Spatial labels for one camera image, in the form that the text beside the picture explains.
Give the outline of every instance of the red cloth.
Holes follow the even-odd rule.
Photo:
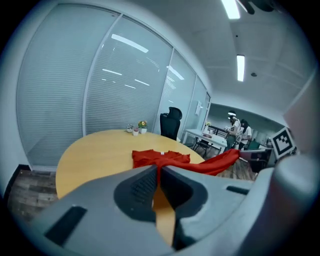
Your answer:
[[[217,175],[229,166],[233,165],[239,158],[239,150],[230,149],[207,161],[201,163],[190,163],[189,154],[180,154],[174,151],[168,151],[164,154],[153,149],[145,151],[132,151],[133,168],[157,165],[157,180],[160,182],[160,170],[164,166],[175,166],[196,173]]]

